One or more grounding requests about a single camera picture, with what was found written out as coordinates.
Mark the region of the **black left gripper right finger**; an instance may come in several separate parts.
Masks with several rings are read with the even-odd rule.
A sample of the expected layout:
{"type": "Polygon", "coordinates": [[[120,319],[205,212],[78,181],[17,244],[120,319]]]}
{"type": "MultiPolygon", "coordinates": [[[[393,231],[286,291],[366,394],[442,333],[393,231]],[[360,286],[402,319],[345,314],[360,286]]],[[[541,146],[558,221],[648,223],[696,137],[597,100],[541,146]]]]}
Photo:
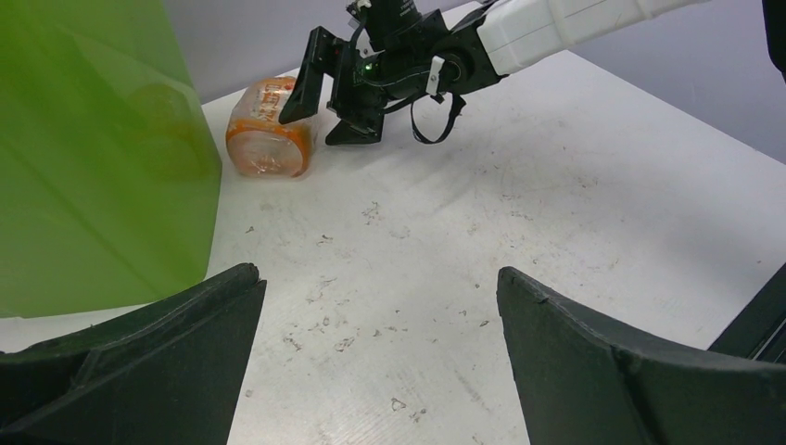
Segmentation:
{"type": "Polygon", "coordinates": [[[781,444],[785,274],[707,350],[595,311],[513,267],[497,304],[533,444],[781,444]]]}

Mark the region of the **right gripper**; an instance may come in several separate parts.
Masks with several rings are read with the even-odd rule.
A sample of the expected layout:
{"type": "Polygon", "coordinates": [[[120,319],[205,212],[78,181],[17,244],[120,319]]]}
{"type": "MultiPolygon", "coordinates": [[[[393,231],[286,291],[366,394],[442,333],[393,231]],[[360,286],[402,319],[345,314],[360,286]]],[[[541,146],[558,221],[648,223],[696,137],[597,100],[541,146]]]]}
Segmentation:
{"type": "Polygon", "coordinates": [[[385,30],[361,24],[339,51],[336,37],[319,26],[309,36],[298,77],[279,114],[286,125],[314,116],[323,77],[334,78],[328,108],[339,118],[325,137],[328,146],[365,146],[382,140],[385,116],[425,97],[442,103],[443,83],[455,70],[433,51],[447,37],[444,24],[412,24],[385,30]]]}

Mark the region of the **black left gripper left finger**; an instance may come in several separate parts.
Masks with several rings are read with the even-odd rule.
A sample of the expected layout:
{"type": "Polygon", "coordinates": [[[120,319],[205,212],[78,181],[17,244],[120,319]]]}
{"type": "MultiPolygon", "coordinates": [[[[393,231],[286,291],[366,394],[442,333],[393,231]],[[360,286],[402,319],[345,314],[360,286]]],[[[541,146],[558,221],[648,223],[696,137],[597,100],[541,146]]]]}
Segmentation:
{"type": "Polygon", "coordinates": [[[223,444],[266,290],[238,264],[1,357],[5,444],[223,444]]]}

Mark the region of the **large orange label bottle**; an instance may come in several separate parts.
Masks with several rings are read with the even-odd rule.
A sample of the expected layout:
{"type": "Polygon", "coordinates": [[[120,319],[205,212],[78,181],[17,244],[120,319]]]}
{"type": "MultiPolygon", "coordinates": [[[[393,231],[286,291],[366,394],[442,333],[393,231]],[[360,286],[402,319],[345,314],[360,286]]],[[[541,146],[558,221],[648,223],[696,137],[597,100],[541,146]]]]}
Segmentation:
{"type": "Polygon", "coordinates": [[[250,85],[234,106],[225,144],[239,173],[299,177],[310,167],[316,136],[313,119],[279,122],[295,83],[292,76],[263,79],[250,85]]]}

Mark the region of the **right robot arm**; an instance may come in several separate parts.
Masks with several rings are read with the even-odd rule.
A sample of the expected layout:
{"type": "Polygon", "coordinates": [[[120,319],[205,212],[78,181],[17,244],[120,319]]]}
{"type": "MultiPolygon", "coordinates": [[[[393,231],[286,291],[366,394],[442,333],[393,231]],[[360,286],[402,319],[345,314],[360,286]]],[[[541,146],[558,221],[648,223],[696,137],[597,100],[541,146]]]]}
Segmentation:
{"type": "Polygon", "coordinates": [[[333,80],[327,106],[338,119],[329,146],[370,145],[382,138],[385,117],[423,97],[451,102],[448,125],[466,95],[574,45],[683,7],[681,0],[483,1],[448,26],[437,11],[412,1],[351,1],[357,35],[343,40],[311,31],[292,95],[279,121],[288,124],[318,110],[323,78],[333,80]]]}

